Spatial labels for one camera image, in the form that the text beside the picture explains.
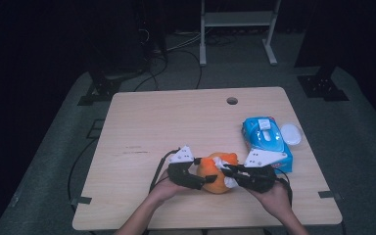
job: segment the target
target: floor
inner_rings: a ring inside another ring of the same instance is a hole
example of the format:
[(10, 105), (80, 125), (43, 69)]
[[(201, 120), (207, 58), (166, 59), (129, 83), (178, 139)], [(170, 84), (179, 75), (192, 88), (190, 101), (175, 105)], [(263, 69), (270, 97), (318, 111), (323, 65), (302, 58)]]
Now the floor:
[[(166, 67), (161, 59), (152, 61), (151, 73), (156, 74), (157, 82), (151, 78), (138, 86), (151, 76), (146, 72), (124, 81), (119, 92), (133, 92), (136, 87), (136, 91), (283, 87), (330, 189), (342, 197), (337, 204), (347, 234), (376, 234), (376, 112), (360, 92), (355, 79), (339, 68), (332, 79), (345, 92), (348, 101), (308, 98), (297, 76), (314, 74), (318, 68), (294, 68), (304, 34), (274, 34), (276, 67), (271, 66), (265, 56), (261, 45), (264, 37), (264, 33), (257, 32), (215, 38), (217, 43), (207, 48), (205, 67), (199, 67), (199, 42), (195, 41), (169, 53)], [(173, 47), (188, 38), (170, 35), (167, 46)], [(93, 141), (91, 136), (99, 133), (92, 132), (90, 137), (87, 134), (95, 120), (105, 118), (110, 105), (109, 102), (77, 105), (90, 84), (88, 73), (77, 78), (13, 201), (1, 217), (0, 234), (89, 234), (72, 228), (69, 194), (72, 198), (80, 196), (97, 145), (97, 140)], [(274, 235), (285, 234), (281, 227), (266, 229)], [(308, 230), (311, 234), (345, 234), (340, 224), (309, 226)], [(247, 232), (259, 234), (260, 231), (248, 229)], [(223, 233), (246, 234), (246, 231), (235, 229)], [(152, 234), (176, 233), (155, 231)]]

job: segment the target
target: orange toy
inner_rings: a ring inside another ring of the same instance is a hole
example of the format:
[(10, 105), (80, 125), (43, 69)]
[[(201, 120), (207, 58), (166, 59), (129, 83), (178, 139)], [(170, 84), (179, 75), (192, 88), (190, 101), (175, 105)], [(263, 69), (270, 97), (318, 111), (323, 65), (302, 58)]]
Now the orange toy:
[(207, 183), (203, 186), (204, 189), (211, 193), (222, 194), (227, 192), (228, 188), (224, 183), (225, 175), (215, 166), (213, 158), (220, 157), (223, 161), (228, 162), (230, 165), (237, 165), (237, 155), (234, 153), (213, 153), (208, 157), (201, 158), (201, 162), (197, 168), (197, 175), (206, 177), (207, 175), (217, 175), (214, 183)]

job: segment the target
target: blue package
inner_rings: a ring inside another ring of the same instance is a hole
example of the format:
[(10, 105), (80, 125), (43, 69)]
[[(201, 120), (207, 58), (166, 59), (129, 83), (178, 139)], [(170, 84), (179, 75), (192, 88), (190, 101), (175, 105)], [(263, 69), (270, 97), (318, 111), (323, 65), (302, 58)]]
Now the blue package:
[(243, 122), (242, 133), (247, 147), (265, 151), (285, 153), (287, 157), (276, 163), (274, 168), (292, 172), (293, 156), (283, 140), (282, 134), (273, 117), (249, 117)]

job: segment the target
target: hand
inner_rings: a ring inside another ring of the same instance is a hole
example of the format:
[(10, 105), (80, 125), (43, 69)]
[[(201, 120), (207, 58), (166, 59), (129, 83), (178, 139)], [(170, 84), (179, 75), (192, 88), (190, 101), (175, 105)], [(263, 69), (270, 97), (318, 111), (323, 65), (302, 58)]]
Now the hand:
[(175, 196), (177, 193), (187, 190), (190, 189), (176, 185), (172, 181), (170, 181), (166, 169), (148, 197), (153, 198), (160, 203), (163, 203), (164, 201)]
[(289, 203), (288, 191), (285, 186), (278, 181), (274, 183), (273, 188), (265, 193), (261, 194), (250, 189), (248, 189), (248, 191), (261, 202), (267, 212), (279, 220), (282, 216), (293, 213)]

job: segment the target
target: wooden table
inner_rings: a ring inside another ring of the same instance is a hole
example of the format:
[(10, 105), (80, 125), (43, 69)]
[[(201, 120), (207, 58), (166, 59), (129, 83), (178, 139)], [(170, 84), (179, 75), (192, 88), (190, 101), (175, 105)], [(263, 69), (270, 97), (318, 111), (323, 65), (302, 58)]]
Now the wooden table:
[[(236, 105), (227, 99), (237, 99)], [(249, 150), (242, 122), (274, 117), (279, 126), (301, 127), (280, 87), (118, 93), (113, 98), (82, 191), (90, 204), (79, 204), (72, 225), (77, 230), (117, 229), (148, 194), (160, 158), (189, 145), (195, 158), (233, 152), (240, 164)], [(341, 213), (303, 135), (291, 147), (293, 208), (304, 225), (338, 224)], [(222, 195), (192, 190), (177, 195), (154, 214), (149, 229), (261, 227), (281, 225), (243, 188)]]

